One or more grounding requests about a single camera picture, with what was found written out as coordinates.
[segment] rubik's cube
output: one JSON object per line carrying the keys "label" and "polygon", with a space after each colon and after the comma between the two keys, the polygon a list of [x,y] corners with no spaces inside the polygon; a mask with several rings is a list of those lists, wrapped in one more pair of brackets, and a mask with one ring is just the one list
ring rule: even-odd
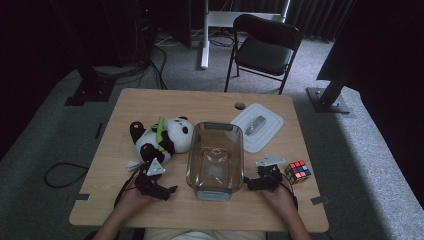
{"label": "rubik's cube", "polygon": [[290,184],[296,184],[305,181],[311,175],[311,171],[303,160],[290,163],[284,170]]}

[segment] plastic container lid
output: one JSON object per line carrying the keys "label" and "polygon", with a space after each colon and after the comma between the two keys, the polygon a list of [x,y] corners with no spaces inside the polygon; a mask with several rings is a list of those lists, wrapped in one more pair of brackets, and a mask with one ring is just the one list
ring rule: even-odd
{"label": "plastic container lid", "polygon": [[284,120],[261,104],[254,103],[244,109],[231,123],[243,131],[244,150],[257,153],[277,134]]}

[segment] white desk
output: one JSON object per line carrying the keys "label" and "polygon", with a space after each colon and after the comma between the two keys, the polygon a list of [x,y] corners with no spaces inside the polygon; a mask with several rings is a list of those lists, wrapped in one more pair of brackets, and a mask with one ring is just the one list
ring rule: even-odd
{"label": "white desk", "polygon": [[[290,0],[285,0],[283,10],[280,14],[273,13],[249,13],[255,16],[284,22],[287,15],[287,10]],[[222,12],[222,11],[209,11],[209,0],[205,0],[205,26],[204,26],[204,39],[202,51],[201,68],[207,69],[209,64],[209,27],[233,27],[234,19],[246,12]]]}

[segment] chair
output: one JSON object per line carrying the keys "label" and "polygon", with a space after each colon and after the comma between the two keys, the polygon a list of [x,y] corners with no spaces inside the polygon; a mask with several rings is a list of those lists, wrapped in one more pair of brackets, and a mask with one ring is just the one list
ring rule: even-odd
{"label": "chair", "polygon": [[[240,70],[268,77],[281,82],[278,94],[283,92],[293,60],[302,41],[302,34],[293,26],[256,17],[251,14],[238,16],[233,23],[234,46],[231,52],[225,90],[228,90],[233,61]],[[248,37],[239,47],[238,35]]]}

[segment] dark background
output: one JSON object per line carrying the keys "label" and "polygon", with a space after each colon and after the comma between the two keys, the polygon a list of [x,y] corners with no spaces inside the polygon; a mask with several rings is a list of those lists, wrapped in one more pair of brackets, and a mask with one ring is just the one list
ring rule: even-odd
{"label": "dark background", "polygon": [[423,12],[424,5],[413,0],[357,0],[318,76],[347,77],[347,86],[361,94],[421,206]]}
{"label": "dark background", "polygon": [[[180,5],[171,5],[171,8],[181,6],[181,11],[174,12],[185,16],[180,20],[184,26],[164,27],[180,35],[179,39],[186,45],[185,31],[190,30],[187,24],[193,29],[203,26],[202,2],[192,1],[190,5],[190,0],[181,0]],[[148,25],[149,21],[161,24],[149,15],[154,11],[141,14],[152,2],[143,1],[144,5],[134,0],[62,3],[78,36],[84,39],[81,44],[93,66],[120,66],[148,59],[148,49],[134,50],[134,27]],[[56,83],[74,70],[76,64],[69,55],[63,26],[49,1],[3,0],[0,4],[0,158],[3,158]],[[419,1],[357,0],[319,76],[336,81],[346,74],[346,69],[351,69],[348,86],[361,93],[364,105],[421,205],[424,107],[423,94],[419,92],[423,89],[424,23],[420,18],[423,12]]]}

